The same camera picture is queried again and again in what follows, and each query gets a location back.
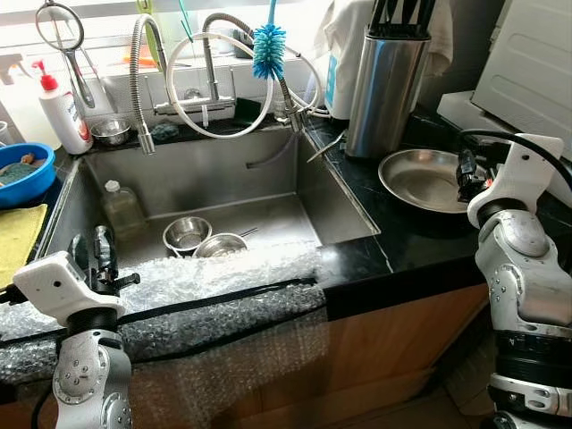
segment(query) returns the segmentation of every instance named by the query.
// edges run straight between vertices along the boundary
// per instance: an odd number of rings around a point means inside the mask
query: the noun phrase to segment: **marble countertop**
[[[312,121],[308,134],[316,147],[334,141],[346,123]],[[400,149],[428,147],[455,152],[456,131],[437,114],[412,114]],[[482,151],[485,166],[506,157],[507,147],[492,145]],[[484,281],[476,267],[478,230],[465,214],[438,214],[395,198],[378,178],[379,161],[348,159],[337,147],[324,155],[377,224],[372,237],[323,247],[324,263],[338,282],[325,289],[330,320],[390,307],[410,300],[473,286]],[[569,252],[572,214],[545,193],[539,218],[556,241],[559,252]]]

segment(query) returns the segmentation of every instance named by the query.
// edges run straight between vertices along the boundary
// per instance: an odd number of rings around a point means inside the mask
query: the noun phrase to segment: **faucet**
[[[143,110],[141,109],[141,97],[139,94],[139,51],[141,48],[141,36],[143,32],[143,27],[147,24],[147,29],[151,29],[151,34],[155,39],[157,46],[157,54],[159,56],[159,65],[161,72],[163,72],[163,77],[167,81],[167,60],[164,54],[163,41],[161,40],[161,35],[159,34],[159,28],[153,17],[147,13],[140,15],[135,22],[135,27],[133,28],[133,37],[131,39],[131,53],[130,53],[130,63],[129,63],[129,86],[131,92],[131,103],[133,105],[133,114],[135,115],[135,126],[137,128],[139,144],[145,155],[151,155],[155,153],[155,143],[151,137],[151,133],[147,128],[145,123],[145,118],[143,117]]]
[[[229,15],[228,13],[212,13],[206,17],[205,22],[203,23],[203,32],[207,33],[210,29],[211,24],[214,21],[227,21],[234,25],[236,25],[239,29],[244,31],[248,37],[254,41],[254,31],[243,21],[239,20],[238,18]],[[205,51],[205,64],[206,64],[206,76],[208,77],[208,87],[211,93],[212,100],[218,100],[218,82],[215,79],[215,72],[213,68],[213,54],[211,52],[210,41],[208,38],[203,40],[203,50]],[[305,117],[302,114],[302,110],[298,109],[292,98],[290,96],[290,92],[288,91],[288,85],[286,84],[286,80],[284,78],[278,79],[278,83],[280,84],[280,89],[282,91],[282,95],[284,97],[284,104],[286,107],[286,114],[290,119],[290,126],[294,132],[299,132],[304,129],[305,127]]]

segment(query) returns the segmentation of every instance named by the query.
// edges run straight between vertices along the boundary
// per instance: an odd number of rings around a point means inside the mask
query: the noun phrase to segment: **stainless steel sink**
[[[77,233],[90,239],[95,224],[107,223],[100,200],[108,180],[132,188],[148,216],[144,232],[116,243],[120,266],[171,256],[163,230],[183,215],[207,219],[213,233],[257,228],[246,237],[250,248],[309,240],[328,244],[378,233],[326,163],[306,163],[315,150],[305,136],[272,162],[247,167],[273,158],[290,136],[280,128],[162,145],[153,156],[138,147],[83,156],[64,184],[40,253],[66,249]]]

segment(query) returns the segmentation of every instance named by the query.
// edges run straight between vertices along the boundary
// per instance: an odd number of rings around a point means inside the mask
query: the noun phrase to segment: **metal pot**
[[[105,119],[91,127],[91,135],[106,146],[119,146],[129,140],[130,128],[124,119]]]
[[[163,232],[163,243],[177,257],[192,252],[211,236],[213,227],[202,217],[186,216],[169,224]]]
[[[224,257],[230,253],[246,249],[247,243],[241,236],[225,232],[215,234],[200,243],[193,257]]]

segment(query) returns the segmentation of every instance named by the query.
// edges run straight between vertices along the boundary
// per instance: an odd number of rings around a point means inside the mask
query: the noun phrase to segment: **white towel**
[[[339,58],[338,85],[354,85],[356,67],[352,64],[359,62],[361,48],[364,43],[364,28],[369,24],[374,7],[374,0],[332,0],[326,10],[322,23],[315,36],[315,58],[331,51],[334,45],[347,47],[342,49]],[[398,2],[393,14],[394,23],[401,22],[403,0]],[[419,5],[413,13],[412,22],[416,22]],[[453,61],[453,20],[450,0],[436,0],[433,17],[429,23],[431,45],[425,75],[441,75]],[[348,65],[348,76],[345,76],[343,64]]]

